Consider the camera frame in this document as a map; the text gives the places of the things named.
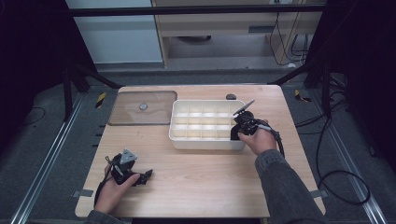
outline gray sleeve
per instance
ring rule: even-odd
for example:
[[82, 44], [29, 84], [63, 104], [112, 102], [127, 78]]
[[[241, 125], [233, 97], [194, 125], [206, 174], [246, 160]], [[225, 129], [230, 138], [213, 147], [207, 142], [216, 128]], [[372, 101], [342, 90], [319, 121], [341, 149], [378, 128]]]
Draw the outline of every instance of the gray sleeve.
[[255, 165], [272, 222], [325, 223], [305, 184], [279, 151], [264, 151]]
[[112, 216], [92, 210], [88, 215], [87, 219], [85, 220], [84, 224], [124, 224], [124, 223]]

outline person's right hand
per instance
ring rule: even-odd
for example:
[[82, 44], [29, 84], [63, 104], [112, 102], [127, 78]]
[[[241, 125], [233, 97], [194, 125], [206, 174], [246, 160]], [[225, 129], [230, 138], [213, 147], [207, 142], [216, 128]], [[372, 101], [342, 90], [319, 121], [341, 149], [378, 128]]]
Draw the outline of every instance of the person's right hand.
[[253, 135], [238, 133], [238, 136], [256, 155], [260, 155], [268, 149], [276, 149], [276, 140], [274, 136], [264, 129], [258, 128]]

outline wooden table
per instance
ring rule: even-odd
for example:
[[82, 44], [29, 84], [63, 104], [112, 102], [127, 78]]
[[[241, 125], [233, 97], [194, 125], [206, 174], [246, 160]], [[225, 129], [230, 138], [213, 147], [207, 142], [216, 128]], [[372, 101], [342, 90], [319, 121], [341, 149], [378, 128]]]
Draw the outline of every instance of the wooden table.
[[[268, 119], [280, 132], [286, 159], [309, 190], [316, 190], [299, 136], [282, 90], [271, 85], [141, 86], [124, 91], [176, 91], [178, 100], [224, 100], [228, 93], [238, 100], [256, 102], [248, 110]], [[137, 157], [134, 171], [153, 169], [145, 186], [131, 188], [121, 200], [115, 217], [269, 217], [256, 172], [256, 156], [245, 147], [231, 150], [174, 149], [169, 125], [107, 125], [88, 173], [84, 189], [96, 190], [104, 177], [105, 156], [110, 159], [125, 148]], [[80, 197], [78, 217], [93, 209], [92, 197]], [[325, 213], [323, 202], [315, 199]]]

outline wall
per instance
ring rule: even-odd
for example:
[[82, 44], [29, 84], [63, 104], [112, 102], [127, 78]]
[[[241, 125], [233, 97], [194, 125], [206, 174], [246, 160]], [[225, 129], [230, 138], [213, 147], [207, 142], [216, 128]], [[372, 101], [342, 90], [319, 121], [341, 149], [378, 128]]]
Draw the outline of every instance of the wall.
[[[66, 0], [70, 8], [151, 7], [149, 0]], [[153, 16], [78, 17], [78, 29], [96, 66], [162, 63]]]

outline small black device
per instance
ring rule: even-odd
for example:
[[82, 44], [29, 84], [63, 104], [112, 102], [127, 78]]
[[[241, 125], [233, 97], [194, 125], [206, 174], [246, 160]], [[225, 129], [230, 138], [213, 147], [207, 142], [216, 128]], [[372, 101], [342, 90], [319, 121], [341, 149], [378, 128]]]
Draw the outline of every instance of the small black device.
[[243, 133], [244, 135], [253, 135], [258, 128], [264, 129], [270, 132], [278, 146], [279, 152], [285, 157], [285, 152], [282, 145], [282, 139], [280, 138], [279, 132], [275, 131], [271, 126], [262, 119], [255, 119], [253, 113], [247, 111], [246, 109], [254, 103], [254, 100], [250, 101], [248, 104], [242, 106], [233, 115], [237, 115], [233, 120], [236, 124], [231, 128], [231, 140], [240, 140], [238, 133]]
[[[134, 167], [134, 163], [136, 159], [137, 159], [136, 155], [130, 152], [126, 148], [123, 150], [122, 154], [119, 153], [117, 156], [113, 158], [112, 161], [108, 157], [106, 157], [106, 160], [108, 164], [111, 165], [111, 167], [107, 170], [105, 174], [105, 178], [98, 186], [93, 204], [96, 204], [99, 198], [100, 191], [102, 190], [107, 180], [114, 178], [116, 183], [118, 185], [121, 185], [132, 175], [138, 174], [132, 171], [132, 167]], [[132, 187], [135, 187], [136, 185], [146, 185], [151, 175], [152, 175], [152, 170], [149, 170], [144, 174], [140, 174], [136, 182], [132, 184]]]

